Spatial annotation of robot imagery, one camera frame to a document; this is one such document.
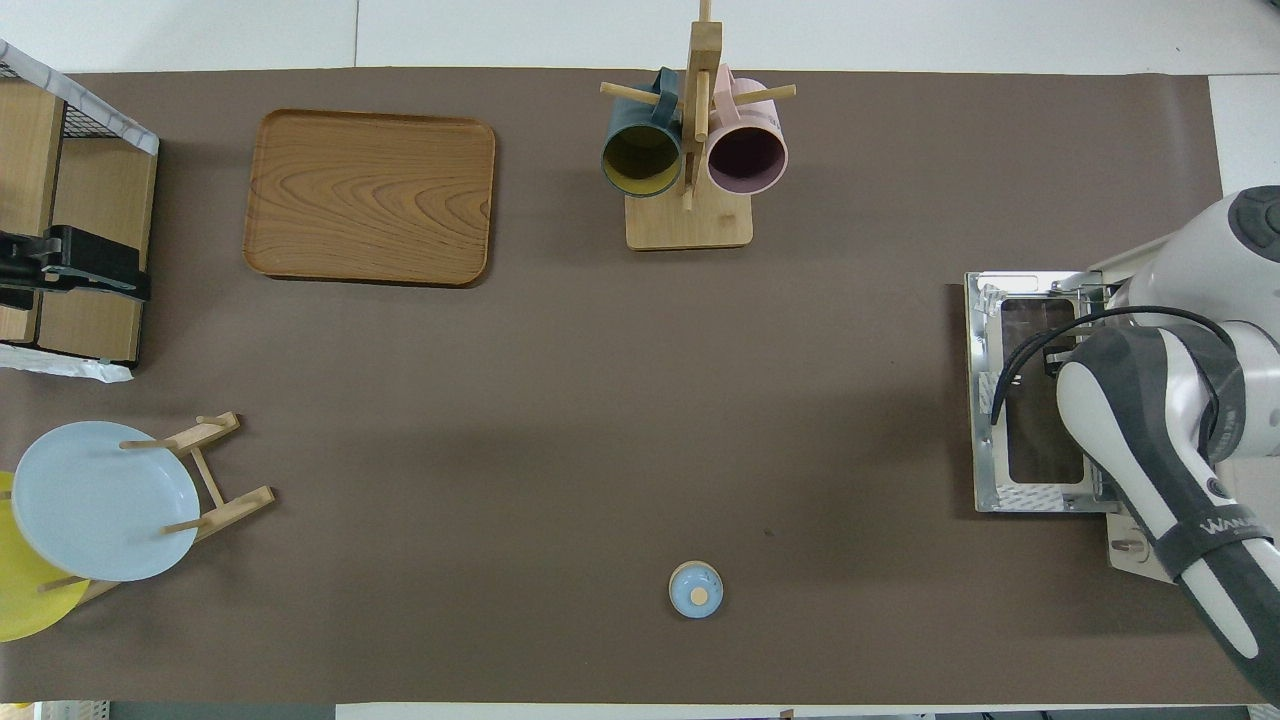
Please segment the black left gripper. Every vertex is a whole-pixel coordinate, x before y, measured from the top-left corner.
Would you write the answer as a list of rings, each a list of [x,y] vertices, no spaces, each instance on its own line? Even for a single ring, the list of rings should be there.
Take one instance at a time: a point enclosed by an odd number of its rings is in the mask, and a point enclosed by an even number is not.
[[[1,233],[1,305],[31,311],[36,295],[51,281],[37,254],[51,243],[50,275],[56,292],[111,293],[147,302],[151,277],[140,269],[140,251],[73,225],[52,225],[45,233]]]

